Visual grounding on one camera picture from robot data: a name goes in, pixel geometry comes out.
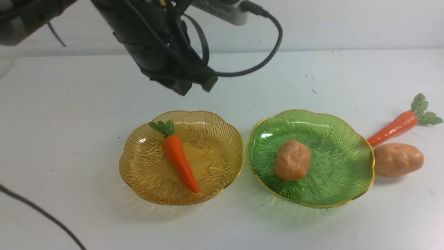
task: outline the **brown potato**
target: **brown potato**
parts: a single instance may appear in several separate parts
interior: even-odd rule
[[[388,143],[374,151],[377,175],[399,177],[420,169],[424,164],[424,155],[412,145]]]
[[[288,141],[277,153],[274,171],[284,181],[296,181],[307,175],[310,163],[310,149],[298,141]]]

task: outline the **glass plate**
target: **glass plate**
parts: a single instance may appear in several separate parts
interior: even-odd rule
[[[130,135],[119,163],[120,175],[138,196],[163,205],[196,204],[222,192],[240,174],[242,138],[221,117],[206,111],[172,111],[153,121],[167,120],[173,121],[174,133],[184,144],[200,192],[181,184],[163,153],[163,135],[145,124]]]
[[[298,181],[274,172],[279,148],[289,140],[311,150],[311,167]],[[365,138],[332,115],[288,110],[259,122],[246,146],[247,164],[273,194],[310,207],[344,205],[373,184],[374,154]]]

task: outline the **tabletop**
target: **tabletop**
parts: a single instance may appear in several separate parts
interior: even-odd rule
[[[219,71],[263,53],[212,55]],[[444,125],[392,139],[425,155],[403,178],[377,177],[351,203],[314,209],[268,192],[243,167],[213,199],[151,204],[118,172],[131,132],[171,110],[207,110],[246,143],[254,125],[288,109],[329,113],[371,136],[422,92],[444,116],[444,50],[281,52],[262,70],[198,85],[181,97],[150,82],[130,56],[18,58],[0,80],[0,183],[65,223],[89,250],[441,250]],[[58,227],[0,195],[0,249],[75,250]]]

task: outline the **orange carrot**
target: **orange carrot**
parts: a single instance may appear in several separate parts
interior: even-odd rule
[[[193,193],[199,193],[199,187],[191,172],[190,164],[185,158],[182,141],[174,134],[173,122],[171,120],[166,123],[162,121],[150,122],[148,125],[165,136],[162,141],[163,151],[176,169],[182,184]]]
[[[375,147],[394,136],[409,131],[417,124],[436,125],[442,123],[443,120],[437,117],[435,113],[425,111],[427,107],[428,102],[425,100],[424,95],[421,93],[417,94],[410,105],[410,110],[401,113],[389,125],[370,137],[368,139],[370,145]]]

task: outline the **gray device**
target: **gray device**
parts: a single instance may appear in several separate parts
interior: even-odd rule
[[[231,24],[242,26],[248,21],[249,12],[239,5],[244,0],[194,0],[191,5]]]

